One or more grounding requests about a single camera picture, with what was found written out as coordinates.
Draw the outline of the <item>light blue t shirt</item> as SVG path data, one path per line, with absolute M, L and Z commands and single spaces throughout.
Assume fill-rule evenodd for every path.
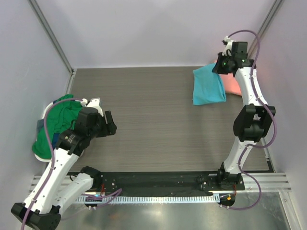
M 221 77 L 213 72 L 215 64 L 193 70 L 194 87 L 192 94 L 193 105 L 226 102 L 226 93 Z

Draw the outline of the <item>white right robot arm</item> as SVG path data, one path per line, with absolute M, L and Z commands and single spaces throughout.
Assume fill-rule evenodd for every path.
M 218 54 L 213 72 L 232 74 L 237 81 L 243 100 L 243 108 L 233 124 L 235 141 L 217 175 L 206 182 L 210 190 L 244 189 L 242 169 L 252 148 L 266 137 L 271 125 L 275 125 L 275 107 L 264 99 L 258 80 L 255 61 L 248 58 L 247 42 L 223 40 L 224 50 Z

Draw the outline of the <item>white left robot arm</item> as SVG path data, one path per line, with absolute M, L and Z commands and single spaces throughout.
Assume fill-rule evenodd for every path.
M 101 172 L 86 166 L 64 189 L 60 186 L 67 173 L 94 138 L 112 136 L 117 126 L 110 111 L 99 112 L 84 107 L 73 128 L 59 135 L 54 155 L 31 194 L 21 203 L 14 203 L 11 213 L 35 230 L 54 230 L 66 209 L 84 192 L 98 191 L 103 179 Z

